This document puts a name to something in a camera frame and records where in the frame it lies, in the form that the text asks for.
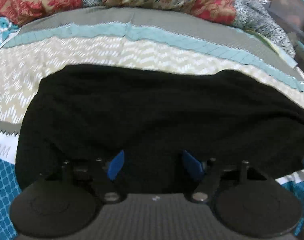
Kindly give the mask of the patterned bedsheet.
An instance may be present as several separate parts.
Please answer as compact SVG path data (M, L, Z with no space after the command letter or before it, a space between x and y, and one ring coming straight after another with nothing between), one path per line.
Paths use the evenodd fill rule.
M304 108L304 73L257 34L173 11L100 7L61 12L12 32L0 47L0 239L13 239L9 202L21 122L42 78L92 63L210 75L239 70Z

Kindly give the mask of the teal lattice pillow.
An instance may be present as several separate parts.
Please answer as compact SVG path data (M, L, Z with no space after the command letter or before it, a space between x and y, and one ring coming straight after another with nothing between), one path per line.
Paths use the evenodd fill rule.
M0 48L11 36L16 34L19 29L20 28L8 18L0 17Z

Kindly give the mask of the black pants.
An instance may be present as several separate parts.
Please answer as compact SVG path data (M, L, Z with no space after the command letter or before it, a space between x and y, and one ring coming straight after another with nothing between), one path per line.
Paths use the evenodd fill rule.
M15 174L24 189L64 161L90 164L124 152L116 182L130 193L175 193L198 161L248 160L273 178L301 168L304 109L234 70L179 75L66 66L41 80L21 126Z

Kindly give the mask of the clear plastic storage bin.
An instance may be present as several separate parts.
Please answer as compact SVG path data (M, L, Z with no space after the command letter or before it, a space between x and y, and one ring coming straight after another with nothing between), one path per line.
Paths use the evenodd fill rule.
M266 10L284 31L304 43L304 0L270 0Z

